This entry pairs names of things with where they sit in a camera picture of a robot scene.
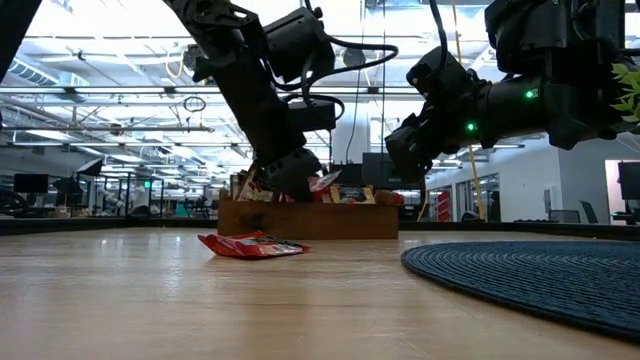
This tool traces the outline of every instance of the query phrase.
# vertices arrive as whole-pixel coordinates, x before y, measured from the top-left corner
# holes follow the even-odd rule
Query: green plant
[[[620,84],[626,85],[625,95],[618,98],[619,104],[611,105],[614,109],[626,114],[633,114],[633,117],[623,117],[625,121],[640,121],[640,71],[629,71],[623,64],[613,64],[614,79]]]

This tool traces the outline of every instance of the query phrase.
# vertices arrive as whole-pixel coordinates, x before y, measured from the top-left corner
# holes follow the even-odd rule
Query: white wall
[[[477,164],[479,177],[499,174],[500,209],[504,222],[546,219],[544,190],[547,188],[555,189],[552,208],[562,208],[558,149],[550,146],[547,139],[526,141],[524,144],[524,149],[499,150],[488,163]],[[455,184],[470,180],[473,174],[471,166],[465,164],[462,170],[449,170],[429,177],[429,189],[453,185],[455,193]],[[457,201],[455,198],[452,201],[455,214]]]
[[[628,146],[617,141],[590,140],[579,143],[571,151],[560,150],[564,208],[579,210],[583,223],[587,217],[580,201],[591,203],[599,223],[611,223],[605,160],[640,160],[640,147],[637,151],[630,148],[634,145],[630,136],[620,136]]]

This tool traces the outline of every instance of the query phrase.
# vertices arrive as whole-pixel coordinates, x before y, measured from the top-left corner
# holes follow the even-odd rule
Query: wooden crate
[[[256,230],[285,240],[397,239],[398,209],[390,205],[220,202],[220,235]]]

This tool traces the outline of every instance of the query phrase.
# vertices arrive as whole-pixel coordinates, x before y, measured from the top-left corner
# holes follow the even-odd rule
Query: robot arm
[[[288,105],[278,97],[271,71],[291,81],[300,76],[312,53],[314,75],[333,70],[335,55],[318,20],[319,9],[300,8],[263,28],[256,14],[228,0],[165,3],[204,55],[193,80],[212,79],[220,88],[255,151],[256,164],[266,169],[278,190],[296,192],[306,187],[308,191],[307,179],[320,169],[320,163],[303,148],[303,130],[334,128],[334,103],[316,100],[314,109]],[[333,124],[327,122],[332,118]],[[301,119],[311,125],[301,125]]]
[[[480,143],[547,132],[570,150],[592,139],[615,139],[635,124],[611,107],[624,94],[612,64],[634,68],[624,50],[624,0],[496,0],[485,11],[504,81],[465,70],[442,48],[426,54],[407,81],[426,100],[385,141],[403,180],[418,182],[432,160]]]

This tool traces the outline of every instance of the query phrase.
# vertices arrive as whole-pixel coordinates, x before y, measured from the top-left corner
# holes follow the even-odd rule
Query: fluorescent light
[[[80,148],[80,150],[82,150],[82,151],[84,151],[84,152],[86,152],[86,153],[89,153],[89,154],[91,154],[91,155],[96,155],[96,156],[103,156],[103,155],[104,155],[104,154],[103,154],[103,153],[101,153],[100,151],[93,150],[93,149],[91,149],[91,148],[86,148],[86,147],[82,147],[82,146],[80,146],[79,148]]]
[[[386,87],[380,88],[380,94],[412,94],[420,96],[418,90],[412,87]]]
[[[178,86],[174,90],[177,93],[188,94],[220,94],[220,88],[217,86]]]
[[[91,146],[91,147],[118,147],[118,143],[71,143],[71,146]]]
[[[127,177],[129,175],[124,173],[100,173],[101,176],[109,176],[109,177]]]
[[[61,87],[0,87],[0,94],[66,94]]]
[[[474,150],[482,149],[482,145],[471,145]],[[522,144],[498,144],[494,145],[493,149],[520,149],[523,148]]]
[[[60,141],[75,141],[78,140],[73,136],[69,136],[67,134],[61,133],[60,131],[52,131],[52,130],[28,130],[26,131],[28,134],[36,135],[40,137],[44,137],[52,140],[60,140]]]
[[[138,143],[124,143],[126,147],[145,147],[145,146],[173,146],[173,143],[154,143],[154,142],[138,142]]]
[[[54,142],[18,142],[18,143],[9,143],[14,146],[62,146],[62,143],[54,143]]]
[[[453,170],[453,169],[460,169],[460,167],[459,166],[434,166],[431,169],[432,170],[436,170],[436,169]]]
[[[433,164],[434,165],[449,164],[449,165],[460,166],[460,165],[462,165],[462,161],[460,161],[460,160],[433,160]]]
[[[231,143],[180,143],[182,147],[228,147]]]
[[[141,159],[137,156],[131,156],[131,155],[109,155],[109,156],[111,156],[116,160],[120,160],[124,162],[144,162],[144,159]]]
[[[78,94],[164,94],[163,87],[77,87]]]
[[[163,174],[167,174],[167,175],[180,175],[180,170],[176,170],[176,169],[160,169],[159,170],[161,173]]]

